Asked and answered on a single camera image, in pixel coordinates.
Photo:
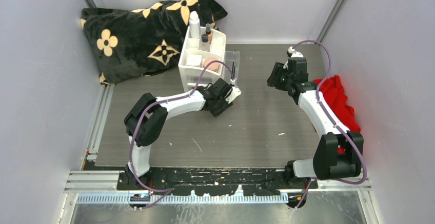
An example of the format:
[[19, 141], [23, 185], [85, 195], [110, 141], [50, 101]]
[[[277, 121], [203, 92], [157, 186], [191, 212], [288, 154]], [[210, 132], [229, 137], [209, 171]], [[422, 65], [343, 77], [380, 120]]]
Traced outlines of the clear drawer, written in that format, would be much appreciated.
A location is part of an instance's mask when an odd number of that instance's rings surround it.
[[226, 51], [225, 64], [231, 69], [232, 73], [230, 73], [226, 67], [223, 67], [222, 79], [230, 83], [231, 76], [233, 74], [235, 81], [237, 81], [240, 67], [240, 51]]

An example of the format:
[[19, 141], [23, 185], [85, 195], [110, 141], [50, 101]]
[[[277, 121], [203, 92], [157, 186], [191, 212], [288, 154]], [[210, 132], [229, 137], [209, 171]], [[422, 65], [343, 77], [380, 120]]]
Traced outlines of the small cream box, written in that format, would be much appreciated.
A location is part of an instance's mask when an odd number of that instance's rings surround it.
[[189, 54], [186, 58], [186, 66], [200, 67], [202, 65], [202, 56], [199, 54]]

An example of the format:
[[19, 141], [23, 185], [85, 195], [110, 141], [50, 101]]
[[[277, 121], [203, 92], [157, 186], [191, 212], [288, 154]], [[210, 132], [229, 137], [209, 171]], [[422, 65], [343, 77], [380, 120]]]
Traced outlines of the white plastic drawer organizer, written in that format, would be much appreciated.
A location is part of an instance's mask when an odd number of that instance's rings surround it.
[[226, 35], [218, 30], [211, 29], [211, 43], [208, 51], [202, 50], [200, 38], [191, 36], [187, 28], [186, 37], [178, 63], [182, 86], [185, 92], [193, 89], [199, 79], [200, 73], [211, 60], [225, 61]]

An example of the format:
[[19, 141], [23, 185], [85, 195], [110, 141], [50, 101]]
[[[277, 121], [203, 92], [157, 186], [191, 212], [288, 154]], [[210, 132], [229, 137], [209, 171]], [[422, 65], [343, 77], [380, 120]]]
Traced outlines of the black cap clear bottle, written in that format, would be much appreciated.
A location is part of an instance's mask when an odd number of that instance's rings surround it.
[[200, 42], [199, 49], [206, 52], [210, 51], [209, 36], [207, 34], [201, 35], [201, 42]]

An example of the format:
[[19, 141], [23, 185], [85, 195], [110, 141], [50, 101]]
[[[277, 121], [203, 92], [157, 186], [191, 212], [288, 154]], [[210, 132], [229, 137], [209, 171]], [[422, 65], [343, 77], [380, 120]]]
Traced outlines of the beige foundation bottle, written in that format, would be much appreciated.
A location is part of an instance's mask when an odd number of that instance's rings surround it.
[[208, 36], [208, 42], [209, 42], [209, 44], [211, 44], [212, 38], [213, 38], [213, 32], [211, 30], [211, 25], [210, 24], [206, 24], [205, 25], [205, 33]]

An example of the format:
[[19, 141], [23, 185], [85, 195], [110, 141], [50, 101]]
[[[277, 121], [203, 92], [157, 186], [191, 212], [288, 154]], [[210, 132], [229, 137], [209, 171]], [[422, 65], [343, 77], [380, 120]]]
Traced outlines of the white spray bottle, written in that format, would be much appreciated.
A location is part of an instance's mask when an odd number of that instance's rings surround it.
[[192, 11], [189, 15], [189, 34], [191, 38], [200, 39], [201, 37], [201, 22], [196, 11]]

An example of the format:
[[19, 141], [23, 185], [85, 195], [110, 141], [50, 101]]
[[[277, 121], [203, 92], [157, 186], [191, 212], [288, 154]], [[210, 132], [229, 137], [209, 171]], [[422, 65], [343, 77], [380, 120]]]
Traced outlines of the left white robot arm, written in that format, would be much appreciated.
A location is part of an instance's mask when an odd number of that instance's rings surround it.
[[129, 136], [129, 182], [138, 190], [149, 185], [150, 152], [165, 122], [188, 112], [208, 111], [220, 116], [242, 94], [239, 87], [222, 78], [207, 86], [198, 86], [188, 92], [155, 97], [146, 93], [137, 101], [124, 119]]

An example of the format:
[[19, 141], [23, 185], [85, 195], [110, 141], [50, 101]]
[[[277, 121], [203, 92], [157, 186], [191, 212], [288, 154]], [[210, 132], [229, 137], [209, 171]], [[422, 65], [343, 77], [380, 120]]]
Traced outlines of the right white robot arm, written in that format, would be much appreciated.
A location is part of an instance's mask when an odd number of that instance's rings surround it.
[[308, 80], [307, 61], [303, 57], [290, 57], [286, 63], [276, 62], [267, 85], [285, 91], [307, 114], [320, 139], [314, 156], [289, 161], [285, 182], [296, 189], [305, 178], [320, 180], [359, 176], [363, 137], [351, 132], [327, 105], [317, 83]]

